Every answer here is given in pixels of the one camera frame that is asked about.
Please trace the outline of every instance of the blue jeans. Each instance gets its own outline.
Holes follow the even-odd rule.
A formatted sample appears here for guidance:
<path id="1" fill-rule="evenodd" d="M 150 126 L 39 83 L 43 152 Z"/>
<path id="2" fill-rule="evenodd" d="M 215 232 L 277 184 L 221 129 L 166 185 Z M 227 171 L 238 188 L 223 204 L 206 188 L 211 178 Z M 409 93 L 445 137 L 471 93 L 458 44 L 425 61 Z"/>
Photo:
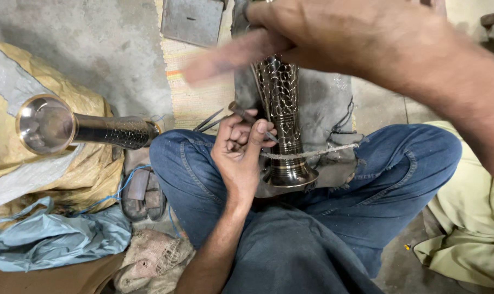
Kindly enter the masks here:
<path id="1" fill-rule="evenodd" d="M 280 197 L 316 218 L 355 252 L 370 277 L 383 248 L 453 175 L 461 143 L 427 124 L 380 129 L 355 149 L 360 163 L 347 189 L 318 188 Z M 168 131 L 150 148 L 152 167 L 191 243 L 200 248 L 213 230 L 227 190 L 211 158 L 214 136 Z M 256 215 L 251 210 L 245 226 Z"/>

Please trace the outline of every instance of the person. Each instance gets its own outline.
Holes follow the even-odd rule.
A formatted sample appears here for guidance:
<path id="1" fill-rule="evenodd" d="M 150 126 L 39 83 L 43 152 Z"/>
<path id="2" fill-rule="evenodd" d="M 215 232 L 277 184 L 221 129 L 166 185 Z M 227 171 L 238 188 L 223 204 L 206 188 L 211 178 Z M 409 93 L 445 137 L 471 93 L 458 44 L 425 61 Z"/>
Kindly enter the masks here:
<path id="1" fill-rule="evenodd" d="M 275 0 L 244 11 L 259 28 L 196 59 L 188 82 L 274 53 L 362 77 L 447 118 L 494 176 L 494 55 L 443 18 L 403 0 Z M 355 149 L 366 165 L 348 189 L 253 208 L 273 129 L 232 115 L 216 137 L 173 130 L 153 141 L 153 169 L 197 249 L 176 293 L 380 293 L 370 278 L 381 251 L 452 177 L 461 144 L 430 125 L 390 125 Z"/>

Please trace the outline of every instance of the concrete floor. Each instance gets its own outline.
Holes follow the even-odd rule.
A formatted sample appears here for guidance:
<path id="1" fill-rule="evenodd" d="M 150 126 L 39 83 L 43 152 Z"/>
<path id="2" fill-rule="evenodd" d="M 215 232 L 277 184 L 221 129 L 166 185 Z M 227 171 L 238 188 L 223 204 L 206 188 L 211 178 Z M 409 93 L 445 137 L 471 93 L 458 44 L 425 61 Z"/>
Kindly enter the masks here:
<path id="1" fill-rule="evenodd" d="M 174 125 L 153 0 L 0 0 L 0 41 L 104 96 L 116 115 Z"/>
<path id="2" fill-rule="evenodd" d="M 479 17 L 494 0 L 446 0 L 449 19 L 484 42 Z M 117 115 L 166 115 L 173 127 L 170 90 L 153 0 L 0 0 L 0 41 L 46 59 L 56 69 L 106 97 Z M 353 79 L 356 128 L 369 134 L 388 124 L 437 119 L 413 100 Z M 455 280 L 421 266 L 404 244 L 427 238 L 422 216 L 382 256 L 375 282 L 387 294 L 470 293 Z"/>

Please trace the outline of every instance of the light green cloth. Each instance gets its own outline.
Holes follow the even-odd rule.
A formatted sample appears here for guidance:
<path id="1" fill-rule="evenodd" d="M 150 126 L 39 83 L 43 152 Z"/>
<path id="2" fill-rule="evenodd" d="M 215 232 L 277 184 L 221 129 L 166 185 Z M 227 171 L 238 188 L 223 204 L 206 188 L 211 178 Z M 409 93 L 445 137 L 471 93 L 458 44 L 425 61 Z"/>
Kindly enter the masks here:
<path id="1" fill-rule="evenodd" d="M 428 204 L 446 235 L 418 244 L 414 252 L 433 271 L 494 288 L 494 178 L 449 122 L 428 124 L 455 134 L 463 156 L 452 179 Z"/>

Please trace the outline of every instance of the forearm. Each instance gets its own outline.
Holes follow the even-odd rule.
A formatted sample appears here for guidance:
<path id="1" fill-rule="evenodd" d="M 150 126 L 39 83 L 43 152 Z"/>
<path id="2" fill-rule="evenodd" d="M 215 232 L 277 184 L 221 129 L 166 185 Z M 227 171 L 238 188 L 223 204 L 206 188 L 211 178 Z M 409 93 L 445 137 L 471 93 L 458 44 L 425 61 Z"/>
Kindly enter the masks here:
<path id="1" fill-rule="evenodd" d="M 385 85 L 449 119 L 494 176 L 494 56 L 447 27 L 435 34 L 404 53 Z"/>
<path id="2" fill-rule="evenodd" d="M 216 227 L 180 277 L 175 293 L 219 293 L 223 289 L 249 209 L 249 204 L 226 203 Z"/>

